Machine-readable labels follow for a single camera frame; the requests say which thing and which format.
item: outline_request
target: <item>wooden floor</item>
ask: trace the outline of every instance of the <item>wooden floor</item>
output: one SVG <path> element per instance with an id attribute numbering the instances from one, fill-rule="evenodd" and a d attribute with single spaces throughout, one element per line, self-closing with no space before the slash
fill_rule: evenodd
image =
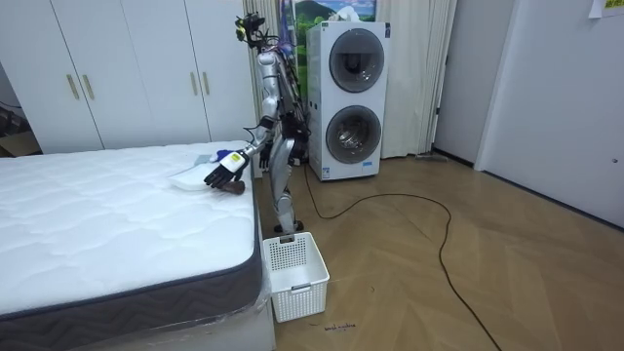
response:
<path id="1" fill-rule="evenodd" d="M 376 177 L 330 183 L 308 173 L 323 215 L 389 192 L 447 205 L 450 277 L 503 350 L 624 350 L 622 232 L 453 162 L 388 160 Z M 268 181 L 261 187 L 270 237 Z M 380 198 L 324 220 L 303 168 L 293 170 L 291 191 L 331 280 L 325 313 L 276 326 L 278 350 L 495 350 L 438 262 L 444 210 Z"/>

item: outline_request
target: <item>poster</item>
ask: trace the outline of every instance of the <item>poster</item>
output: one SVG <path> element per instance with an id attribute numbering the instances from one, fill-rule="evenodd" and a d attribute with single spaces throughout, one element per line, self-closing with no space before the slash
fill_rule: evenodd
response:
<path id="1" fill-rule="evenodd" d="M 376 0 L 290 0 L 286 3 L 289 32 L 293 43 L 296 44 L 296 61 L 303 100 L 307 100 L 308 90 L 305 33 L 347 6 L 353 7 L 360 20 L 374 21 Z"/>
<path id="2" fill-rule="evenodd" d="M 594 0 L 589 14 L 590 19 L 624 15 L 624 0 Z"/>

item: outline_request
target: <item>white wall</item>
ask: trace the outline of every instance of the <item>white wall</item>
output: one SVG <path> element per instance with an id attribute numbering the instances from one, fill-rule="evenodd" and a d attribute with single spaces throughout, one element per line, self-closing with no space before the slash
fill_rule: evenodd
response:
<path id="1" fill-rule="evenodd" d="M 457 2 L 435 146 L 470 162 L 477 160 L 514 1 Z"/>
<path id="2" fill-rule="evenodd" d="M 13 92 L 13 87 L 11 87 L 11 82 L 9 82 L 9 78 L 2 68 L 2 64 L 0 63 L 0 101 L 8 103 L 12 106 L 20 106 L 20 102 L 18 101 L 18 97 Z M 19 108 L 10 108 L 6 105 L 0 103 L 0 107 L 8 110 L 14 111 L 17 115 L 24 117 L 23 111 Z"/>
<path id="3" fill-rule="evenodd" d="M 476 168 L 624 226 L 624 17 L 591 5 L 519 0 Z"/>

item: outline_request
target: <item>laundry basket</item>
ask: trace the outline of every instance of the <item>laundry basket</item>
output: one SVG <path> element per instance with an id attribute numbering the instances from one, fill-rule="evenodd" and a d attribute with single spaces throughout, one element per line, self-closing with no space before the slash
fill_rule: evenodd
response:
<path id="1" fill-rule="evenodd" d="M 279 323 L 325 311 L 330 273 L 310 233 L 263 241 Z"/>

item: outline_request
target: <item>cabinet handle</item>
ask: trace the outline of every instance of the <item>cabinet handle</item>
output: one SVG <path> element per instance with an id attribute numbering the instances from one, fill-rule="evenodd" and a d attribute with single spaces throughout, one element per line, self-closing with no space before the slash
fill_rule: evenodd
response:
<path id="1" fill-rule="evenodd" d="M 206 95 L 211 93 L 211 90 L 208 88 L 208 74 L 204 72 L 204 87 L 206 88 Z"/>
<path id="2" fill-rule="evenodd" d="M 72 77 L 71 74 L 67 74 L 67 82 L 69 83 L 69 88 L 71 88 L 71 93 L 74 94 L 74 97 L 76 99 L 80 99 L 80 96 L 78 95 L 78 90 L 76 89 L 76 85 L 74 84 L 74 77 Z"/>
<path id="3" fill-rule="evenodd" d="M 195 73 L 191 72 L 191 84 L 193 85 L 193 94 L 197 96 L 197 82 L 195 81 Z"/>
<path id="4" fill-rule="evenodd" d="M 87 87 L 87 93 L 89 93 L 89 98 L 96 99 L 96 96 L 94 95 L 94 90 L 91 89 L 91 82 L 89 82 L 89 77 L 87 77 L 86 74 L 83 74 L 82 80 L 85 81 L 85 86 Z"/>

